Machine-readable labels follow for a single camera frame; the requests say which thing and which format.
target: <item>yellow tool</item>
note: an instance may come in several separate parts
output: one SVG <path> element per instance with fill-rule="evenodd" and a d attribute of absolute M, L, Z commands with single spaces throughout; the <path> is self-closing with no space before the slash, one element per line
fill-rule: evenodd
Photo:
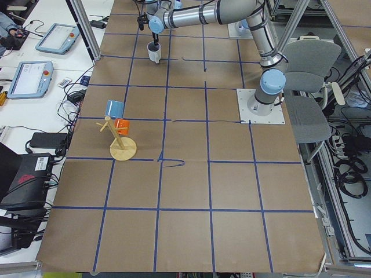
<path fill-rule="evenodd" d="M 7 94 L 8 92 L 7 91 L 4 91 L 4 92 L 2 92 L 1 94 L 0 94 L 0 106 L 3 106 L 4 105 L 4 102 L 5 102 L 5 100 L 6 100 L 6 94 Z"/>

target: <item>power adapter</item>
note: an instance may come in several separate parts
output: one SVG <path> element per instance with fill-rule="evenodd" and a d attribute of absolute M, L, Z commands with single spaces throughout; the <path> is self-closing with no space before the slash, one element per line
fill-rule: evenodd
<path fill-rule="evenodd" d="M 98 21 L 98 20 L 92 20 L 90 22 L 90 25 L 92 27 L 96 27 L 96 28 L 99 28 L 99 29 L 105 29 L 105 27 L 106 27 L 106 24 L 104 22 Z"/>
<path fill-rule="evenodd" d="M 79 103 L 85 97 L 85 93 L 86 93 L 86 89 L 73 92 L 72 94 L 69 94 L 67 96 L 67 100 L 70 101 L 73 104 Z"/>

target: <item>chair armrest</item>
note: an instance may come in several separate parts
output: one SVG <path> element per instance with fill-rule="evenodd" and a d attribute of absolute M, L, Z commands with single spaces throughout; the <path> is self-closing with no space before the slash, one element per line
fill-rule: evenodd
<path fill-rule="evenodd" d="M 345 104 L 345 99 L 343 96 L 343 92 L 341 91 L 341 88 L 338 83 L 336 82 L 328 82 L 323 84 L 324 93 L 323 93 L 323 100 L 321 101 L 321 109 L 325 109 L 327 106 L 327 101 L 328 101 L 328 93 L 329 93 L 329 87 L 331 87 L 331 91 L 334 94 L 334 97 L 336 99 L 336 102 L 338 105 L 344 105 Z"/>

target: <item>wooden mug stand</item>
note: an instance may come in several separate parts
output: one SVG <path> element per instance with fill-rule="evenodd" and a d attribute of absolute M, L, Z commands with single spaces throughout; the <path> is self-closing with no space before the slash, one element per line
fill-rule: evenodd
<path fill-rule="evenodd" d="M 126 161 L 132 158 L 137 152 L 136 143 L 129 137 L 121 137 L 118 133 L 119 130 L 128 129 L 128 127 L 116 128 L 110 116 L 105 116 L 104 120 L 106 121 L 104 125 L 101 125 L 100 123 L 97 123 L 97 125 L 101 126 L 99 132 L 102 132 L 106 127 L 108 127 L 112 135 L 115 137 L 115 140 L 110 145 L 111 156 L 120 161 Z"/>

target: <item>gray office chair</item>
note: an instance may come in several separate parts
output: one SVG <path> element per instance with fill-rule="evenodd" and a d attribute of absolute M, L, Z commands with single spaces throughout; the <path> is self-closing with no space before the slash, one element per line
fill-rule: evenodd
<path fill-rule="evenodd" d="M 289 60 L 286 72 L 285 102 L 296 142 L 318 143 L 309 154 L 310 163 L 325 141 L 331 136 L 330 127 L 322 109 L 326 107 L 331 86 L 339 104 L 345 104 L 338 84 L 325 83 L 325 76 L 341 52 L 338 45 L 319 39 L 303 39 L 286 46 L 284 55 Z M 291 96 L 288 91 L 316 93 L 324 88 L 322 104 L 312 97 Z"/>

